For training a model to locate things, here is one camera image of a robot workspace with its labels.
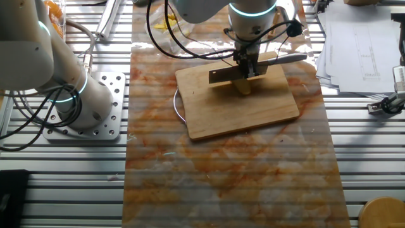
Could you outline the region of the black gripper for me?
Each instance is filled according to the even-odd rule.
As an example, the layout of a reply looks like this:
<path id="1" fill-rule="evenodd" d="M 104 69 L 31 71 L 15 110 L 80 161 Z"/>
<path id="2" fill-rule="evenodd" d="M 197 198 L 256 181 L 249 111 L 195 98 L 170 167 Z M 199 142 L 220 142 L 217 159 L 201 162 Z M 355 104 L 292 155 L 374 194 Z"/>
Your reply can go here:
<path id="1" fill-rule="evenodd" d="M 241 43 L 235 43 L 233 60 L 236 61 L 239 68 L 242 69 L 245 79 L 256 76 L 259 49 L 259 44 L 247 46 Z"/>

